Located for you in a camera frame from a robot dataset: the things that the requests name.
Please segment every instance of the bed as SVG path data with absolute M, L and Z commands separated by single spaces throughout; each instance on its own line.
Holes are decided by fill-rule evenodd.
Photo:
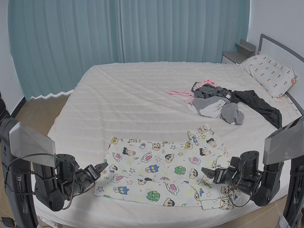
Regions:
M 304 78 L 303 58 L 275 40 L 261 35 L 259 51 L 268 50 L 282 63 L 290 64 L 300 75 L 288 96 L 302 111 L 301 92 Z M 266 90 L 235 64 L 152 62 L 95 65 L 82 77 L 70 95 L 48 136 L 56 142 L 57 153 L 75 156 L 81 167 L 103 162 L 111 136 L 130 139 L 187 141 L 187 130 L 207 123 L 229 147 L 230 156 L 246 150 L 264 150 L 264 139 L 276 128 L 247 105 L 239 103 L 244 113 L 243 125 L 233 126 L 221 119 L 193 114 L 185 106 L 186 96 L 169 95 L 169 88 L 191 89 L 196 81 L 214 80 L 231 90 L 252 90 L 271 106 L 278 108 L 283 126 L 298 118 L 286 97 L 275 102 Z M 290 161 L 283 167 L 281 188 L 273 201 L 287 194 Z M 259 168 L 263 168 L 260 158 Z M 212 227 L 258 209 L 252 201 L 232 210 L 197 207 L 161 207 L 106 199 L 94 191 L 73 200 L 68 210 L 52 212 L 35 199 L 37 215 L 74 227 Z M 238 204 L 245 203 L 242 195 Z

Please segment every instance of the nightstand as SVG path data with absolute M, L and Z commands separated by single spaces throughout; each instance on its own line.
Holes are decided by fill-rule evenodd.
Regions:
M 222 63 L 242 63 L 249 57 L 254 56 L 255 45 L 240 39 L 240 43 L 235 43 L 236 51 L 223 51 Z

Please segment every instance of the wall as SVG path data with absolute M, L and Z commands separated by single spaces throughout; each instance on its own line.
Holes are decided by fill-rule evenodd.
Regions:
M 265 34 L 304 56 L 303 0 L 250 0 L 247 41 L 258 50 Z
M 7 25 L 8 3 L 9 0 L 0 0 L 0 93 L 6 109 L 11 114 L 24 94 L 10 53 Z

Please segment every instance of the cartoon print shirt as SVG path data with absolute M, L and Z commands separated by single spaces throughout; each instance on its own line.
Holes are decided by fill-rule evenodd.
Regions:
M 230 163 L 227 147 L 209 125 L 188 131 L 189 141 L 112 137 L 95 195 L 158 206 L 232 209 L 228 187 L 212 184 L 201 167 Z M 233 199 L 239 192 L 230 193 Z

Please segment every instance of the pillowcase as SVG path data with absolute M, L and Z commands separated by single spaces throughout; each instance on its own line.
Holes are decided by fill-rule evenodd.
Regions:
M 265 53 L 245 60 L 240 66 L 249 73 L 272 97 L 281 97 L 297 79 L 294 71 L 278 63 Z

